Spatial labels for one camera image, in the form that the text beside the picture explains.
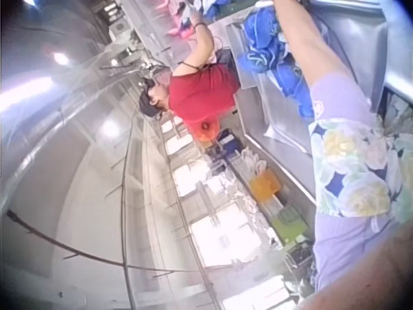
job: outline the worker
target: worker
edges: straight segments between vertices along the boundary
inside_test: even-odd
[[[214,37],[199,12],[192,11],[190,22],[196,32],[195,49],[173,71],[169,86],[146,79],[139,99],[141,112],[147,116],[154,117],[162,111],[171,110],[189,127],[204,120],[216,119],[234,107],[233,95],[239,88],[229,50],[226,51],[229,54],[227,64],[210,65]]]
[[[273,1],[315,113],[309,131],[319,293],[303,308],[407,309],[395,305],[403,296],[398,290],[412,287],[413,223],[403,242],[394,234],[412,214],[413,136],[384,136],[368,99],[310,14],[296,0]],[[385,240],[394,243],[382,245]]]

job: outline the fluorescent light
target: fluorescent light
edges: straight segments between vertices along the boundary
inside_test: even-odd
[[[27,3],[28,5],[36,6],[34,0],[25,0],[25,3]]]
[[[54,53],[54,60],[56,61],[56,63],[62,66],[69,64],[69,59],[62,53]]]
[[[0,112],[24,99],[46,92],[52,85],[53,81],[50,77],[41,77],[2,93],[0,95]]]
[[[114,138],[119,135],[119,127],[113,121],[105,121],[102,126],[102,132],[109,138]]]
[[[114,15],[115,13],[117,13],[117,11],[118,11],[118,9],[112,10],[112,11],[110,11],[110,12],[108,13],[108,15],[109,15],[109,16],[112,16],[112,15]]]
[[[109,12],[111,9],[116,7],[116,3],[112,3],[111,5],[108,5],[105,7],[105,11]]]

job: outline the skin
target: skin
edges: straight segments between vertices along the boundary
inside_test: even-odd
[[[296,0],[274,0],[281,27],[295,59],[311,86],[326,74],[352,78],[333,50],[323,41],[308,12]],[[413,287],[413,220],[406,223],[350,272],[300,305],[305,310],[411,309]]]
[[[190,21],[192,25],[202,23],[202,15],[198,11],[192,11],[190,16]],[[192,51],[192,53],[184,60],[190,66],[201,68],[205,63],[208,62],[209,57],[214,51],[214,37],[211,31],[206,25],[196,26],[196,39],[197,46]],[[193,74],[197,72],[197,69],[187,66],[185,64],[180,64],[172,73],[173,76],[185,76],[188,74]],[[165,110],[169,109],[169,88],[166,85],[156,83],[148,91],[148,95],[151,98],[151,104],[162,107]]]

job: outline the metal rail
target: metal rail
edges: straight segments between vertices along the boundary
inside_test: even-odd
[[[163,136],[163,133],[162,133],[161,123],[158,122],[158,125],[159,125],[158,126],[159,131],[161,132],[163,149],[165,151],[165,154],[168,154],[166,152],[165,137]],[[201,261],[199,255],[198,255],[198,251],[196,249],[195,243],[194,243],[194,241],[191,237],[188,221],[186,220],[186,216],[185,216],[185,213],[184,213],[183,208],[182,208],[181,198],[178,195],[177,185],[176,185],[176,182],[175,182],[175,179],[174,179],[174,175],[173,175],[173,172],[172,172],[172,166],[170,164],[169,158],[166,159],[166,163],[168,165],[169,176],[170,176],[173,188],[174,188],[173,192],[174,192],[174,196],[175,196],[175,199],[176,199],[176,202],[177,202],[178,212],[179,212],[179,215],[180,215],[181,220],[183,222],[183,228],[186,232],[186,235],[188,236],[188,242],[189,242],[190,248],[192,250],[192,253],[194,254],[196,264],[199,268],[199,272],[201,273],[202,279],[205,283],[205,287],[206,287],[206,289],[207,289],[207,291],[208,291],[208,293],[211,297],[212,303],[214,304],[215,309],[221,310],[221,304],[219,303],[219,300],[217,299],[216,293],[214,291],[214,287],[212,286],[212,283],[208,279],[208,275],[205,272],[204,267],[202,266],[202,261]]]

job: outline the orange bag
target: orange bag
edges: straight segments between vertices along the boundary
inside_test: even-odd
[[[258,202],[265,202],[272,198],[281,189],[281,184],[277,176],[266,169],[263,173],[250,180],[251,192]]]

